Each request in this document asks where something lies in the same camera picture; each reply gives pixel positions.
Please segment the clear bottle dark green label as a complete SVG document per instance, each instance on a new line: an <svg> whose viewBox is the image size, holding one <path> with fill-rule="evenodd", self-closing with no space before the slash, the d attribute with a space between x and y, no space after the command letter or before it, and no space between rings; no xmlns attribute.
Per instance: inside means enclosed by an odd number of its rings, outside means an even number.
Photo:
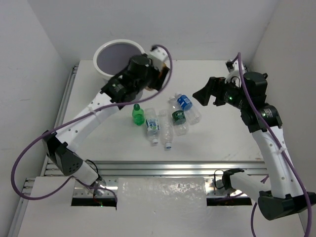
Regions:
<svg viewBox="0 0 316 237"><path fill-rule="evenodd" d="M185 117L184 111L178 104L175 97L169 98L169 111L171 115L172 124L177 136L186 135L189 132L189 124Z"/></svg>

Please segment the clear bottle dark blue label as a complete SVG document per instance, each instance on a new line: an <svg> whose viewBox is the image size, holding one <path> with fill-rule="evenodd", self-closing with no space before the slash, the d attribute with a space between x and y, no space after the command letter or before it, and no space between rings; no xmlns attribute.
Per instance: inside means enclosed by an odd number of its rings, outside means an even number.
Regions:
<svg viewBox="0 0 316 237"><path fill-rule="evenodd" d="M184 94L175 93L175 98L181 109L184 111L185 117L190 125L200 122L201 113L192 103L192 101Z"/></svg>

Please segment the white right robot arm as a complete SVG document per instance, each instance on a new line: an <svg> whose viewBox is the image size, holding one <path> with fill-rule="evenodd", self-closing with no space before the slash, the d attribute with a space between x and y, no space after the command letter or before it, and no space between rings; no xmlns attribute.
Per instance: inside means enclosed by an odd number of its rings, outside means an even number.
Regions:
<svg viewBox="0 0 316 237"><path fill-rule="evenodd" d="M247 92L263 120L253 112L243 89L235 82L225 82L223 77L210 77L206 86L193 94L203 106L207 106L210 97L214 96L215 106L230 104L240 109L241 119L256 141L269 174L270 184L263 185L251 181L240 168L230 169L222 176L224 189L239 189L246 193L258 203L267 220L303 212L307 209L306 198L281 154L286 150L282 121L277 109L265 101L268 76L257 72L247 72L243 76Z"/></svg>

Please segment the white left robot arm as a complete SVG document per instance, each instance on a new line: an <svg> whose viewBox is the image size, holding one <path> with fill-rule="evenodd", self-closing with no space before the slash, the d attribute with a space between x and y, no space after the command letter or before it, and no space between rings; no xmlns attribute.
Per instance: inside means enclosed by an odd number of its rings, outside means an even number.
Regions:
<svg viewBox="0 0 316 237"><path fill-rule="evenodd" d="M77 155L79 145L108 117L133 104L143 89L160 92L164 82L170 80L171 69L165 64L168 59L167 53L158 49L132 56L72 121L43 135L47 156L64 175L73 176L87 186L100 183L98 172Z"/></svg>

